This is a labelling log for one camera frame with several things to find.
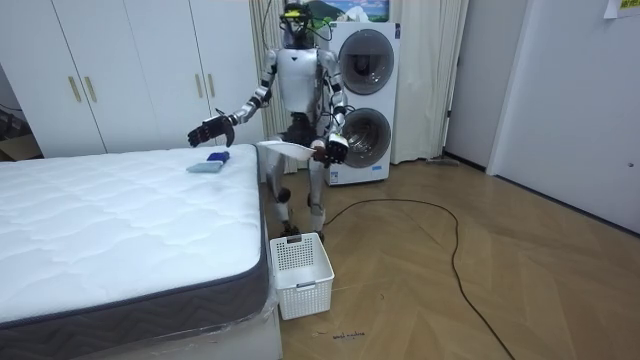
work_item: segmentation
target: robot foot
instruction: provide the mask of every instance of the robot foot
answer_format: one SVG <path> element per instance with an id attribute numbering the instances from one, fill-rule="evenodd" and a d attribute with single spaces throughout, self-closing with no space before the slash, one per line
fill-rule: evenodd
<path id="1" fill-rule="evenodd" d="M 283 222 L 282 225 L 284 225 L 284 231 L 280 233 L 280 237 L 300 235 L 300 230 L 297 226 L 291 225 L 288 221 Z"/>

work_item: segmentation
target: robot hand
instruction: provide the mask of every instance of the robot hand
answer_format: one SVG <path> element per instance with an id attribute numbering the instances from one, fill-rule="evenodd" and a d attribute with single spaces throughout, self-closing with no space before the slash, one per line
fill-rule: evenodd
<path id="1" fill-rule="evenodd" d="M 235 139 L 233 122 L 221 111 L 218 111 L 218 114 L 220 115 L 211 120 L 204 121 L 202 125 L 189 133 L 189 144 L 191 147 L 196 147 L 220 135 L 227 137 L 227 147 L 233 144 L 233 140 Z"/>
<path id="2" fill-rule="evenodd" d="M 324 163 L 324 167 L 328 168 L 331 164 L 342 164 L 347 158 L 349 152 L 349 143 L 347 139 L 338 134 L 329 135 L 326 148 L 316 147 L 314 159 Z"/>

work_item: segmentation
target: white laundry basket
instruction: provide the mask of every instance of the white laundry basket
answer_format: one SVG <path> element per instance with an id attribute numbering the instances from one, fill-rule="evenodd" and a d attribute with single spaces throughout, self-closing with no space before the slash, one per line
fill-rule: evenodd
<path id="1" fill-rule="evenodd" d="M 333 269 L 316 233 L 271 240 L 282 319 L 328 311 Z"/>

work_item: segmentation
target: white wall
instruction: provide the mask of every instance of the white wall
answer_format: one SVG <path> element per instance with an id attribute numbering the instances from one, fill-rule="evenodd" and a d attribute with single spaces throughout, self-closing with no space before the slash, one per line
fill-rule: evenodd
<path id="1" fill-rule="evenodd" d="M 18 99 L 16 99 L 16 96 L 13 94 L 13 89 L 11 88 L 11 84 L 9 84 L 9 80 L 7 80 L 7 76 L 4 74 L 4 70 L 2 70 L 1 65 L 0 65 L 0 104 L 8 106 L 13 109 L 20 109 L 20 104 L 18 103 Z M 5 112 L 10 112 L 22 120 L 25 119 L 24 115 L 20 111 L 10 111 L 1 106 L 0 106 L 0 109 Z"/>
<path id="2" fill-rule="evenodd" d="M 470 1 L 446 150 L 489 164 L 527 0 Z"/>
<path id="3" fill-rule="evenodd" d="M 531 2 L 488 172 L 640 232 L 640 17 L 606 5 Z"/>

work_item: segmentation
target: washing machine door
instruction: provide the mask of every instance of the washing machine door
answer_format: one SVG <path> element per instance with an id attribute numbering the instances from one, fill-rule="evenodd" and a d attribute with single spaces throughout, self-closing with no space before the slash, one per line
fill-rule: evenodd
<path id="1" fill-rule="evenodd" d="M 391 127 L 379 111 L 362 108 L 346 116 L 342 136 L 349 142 L 345 165 L 365 168 L 377 163 L 387 152 Z"/>
<path id="2" fill-rule="evenodd" d="M 382 89 L 393 72 L 393 47 L 376 30 L 360 30 L 349 36 L 339 58 L 345 86 L 359 95 Z"/>

